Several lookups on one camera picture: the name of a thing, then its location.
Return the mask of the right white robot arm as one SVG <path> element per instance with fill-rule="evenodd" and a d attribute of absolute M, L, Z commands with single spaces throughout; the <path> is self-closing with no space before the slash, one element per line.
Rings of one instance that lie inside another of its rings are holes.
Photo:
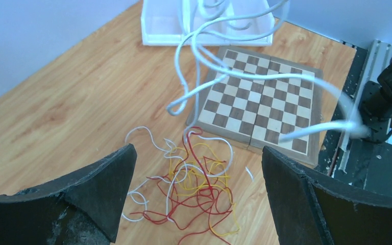
<path fill-rule="evenodd" d="M 359 104 L 363 124 L 369 132 L 363 140 L 380 144 L 392 135 L 392 62 L 377 77 L 368 81 Z"/>

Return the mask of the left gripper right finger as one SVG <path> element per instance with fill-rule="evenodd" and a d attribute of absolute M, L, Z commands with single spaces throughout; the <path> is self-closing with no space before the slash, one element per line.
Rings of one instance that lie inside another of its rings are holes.
<path fill-rule="evenodd" d="M 392 197 L 369 192 L 262 150 L 280 244 L 392 244 Z"/>

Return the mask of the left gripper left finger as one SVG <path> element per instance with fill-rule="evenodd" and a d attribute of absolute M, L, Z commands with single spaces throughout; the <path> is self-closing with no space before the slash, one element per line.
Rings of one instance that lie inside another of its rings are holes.
<path fill-rule="evenodd" d="M 111 244 L 137 153 L 126 145 L 52 181 L 0 195 L 0 244 Z"/>

